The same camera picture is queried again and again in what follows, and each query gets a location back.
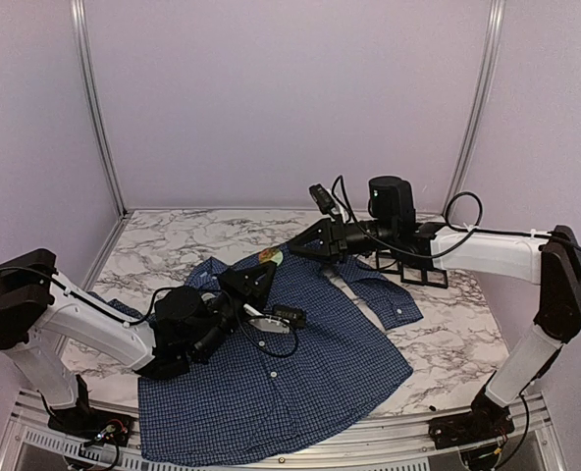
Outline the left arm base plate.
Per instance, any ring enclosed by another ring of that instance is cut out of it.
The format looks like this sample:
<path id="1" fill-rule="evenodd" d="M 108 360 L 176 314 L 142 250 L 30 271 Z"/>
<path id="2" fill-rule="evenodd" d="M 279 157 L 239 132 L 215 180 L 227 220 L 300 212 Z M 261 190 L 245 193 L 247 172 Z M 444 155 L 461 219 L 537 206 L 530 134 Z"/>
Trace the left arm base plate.
<path id="1" fill-rule="evenodd" d="M 48 427 L 58 432 L 86 439 L 91 445 L 112 443 L 126 446 L 129 442 L 134 419 L 127 414 L 97 409 L 89 404 L 87 384 L 76 375 L 78 398 L 75 405 L 66 409 L 54 409 L 43 394 L 42 404 L 49 415 Z"/>

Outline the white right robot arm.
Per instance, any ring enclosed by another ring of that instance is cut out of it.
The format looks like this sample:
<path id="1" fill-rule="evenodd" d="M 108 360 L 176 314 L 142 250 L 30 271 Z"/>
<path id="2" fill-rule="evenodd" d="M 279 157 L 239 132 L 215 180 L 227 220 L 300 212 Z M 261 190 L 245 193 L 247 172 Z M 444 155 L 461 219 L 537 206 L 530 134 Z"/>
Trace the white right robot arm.
<path id="1" fill-rule="evenodd" d="M 410 282 L 444 288 L 450 271 L 471 272 L 482 281 L 491 311 L 508 336 L 511 351 L 482 388 L 462 422 L 482 440 L 501 422 L 520 393 L 541 378 L 562 348 L 581 332 L 581 246 L 568 226 L 551 231 L 458 226 L 448 219 L 421 223 L 411 184 L 395 176 L 368 183 L 368 214 L 351 208 L 342 177 L 331 188 L 309 193 L 323 219 L 290 240 L 291 253 L 321 263 L 353 255 L 388 255 L 396 273 Z"/>

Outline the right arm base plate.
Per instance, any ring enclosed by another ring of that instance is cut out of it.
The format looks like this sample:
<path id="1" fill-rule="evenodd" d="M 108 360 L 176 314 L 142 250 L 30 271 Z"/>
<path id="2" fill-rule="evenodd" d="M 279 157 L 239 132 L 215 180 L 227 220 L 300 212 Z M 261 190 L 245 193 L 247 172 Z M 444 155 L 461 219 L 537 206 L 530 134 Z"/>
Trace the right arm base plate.
<path id="1" fill-rule="evenodd" d="M 436 449 L 471 445 L 504 437 L 515 430 L 509 408 L 500 407 L 484 392 L 478 392 L 471 410 L 437 417 L 429 422 L 428 434 Z"/>

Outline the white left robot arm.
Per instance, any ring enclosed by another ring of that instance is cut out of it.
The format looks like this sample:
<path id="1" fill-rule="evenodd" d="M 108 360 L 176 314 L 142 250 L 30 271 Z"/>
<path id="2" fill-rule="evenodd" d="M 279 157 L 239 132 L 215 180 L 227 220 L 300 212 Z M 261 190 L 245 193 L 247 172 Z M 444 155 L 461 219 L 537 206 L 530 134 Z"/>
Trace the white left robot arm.
<path id="1" fill-rule="evenodd" d="M 100 415 L 82 399 L 86 387 L 43 341 L 45 332 L 76 340 L 142 378 L 171 380 L 206 363 L 233 332 L 246 326 L 286 334 L 265 313 L 277 266 L 227 269 L 214 288 L 160 288 L 140 318 L 126 315 L 77 287 L 36 249 L 0 265 L 0 351 L 13 359 L 47 404 L 81 437 L 99 430 Z"/>

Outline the blue checked button shirt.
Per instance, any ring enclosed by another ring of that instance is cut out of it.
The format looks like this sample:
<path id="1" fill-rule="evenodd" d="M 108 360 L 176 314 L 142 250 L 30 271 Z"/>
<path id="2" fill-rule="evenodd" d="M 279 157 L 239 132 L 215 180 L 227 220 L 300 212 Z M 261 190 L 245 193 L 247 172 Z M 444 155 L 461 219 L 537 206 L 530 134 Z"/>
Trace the blue checked button shirt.
<path id="1" fill-rule="evenodd" d="M 245 328 L 228 337 L 207 364 L 168 381 L 137 382 L 139 416 L 161 439 L 191 426 L 214 440 L 264 445 L 275 437 L 324 441 L 363 419 L 410 376 L 411 367 L 387 331 L 421 319 L 409 292 L 364 265 L 346 261 L 333 285 L 323 266 L 281 246 L 269 301 L 302 309 L 294 335 Z"/>

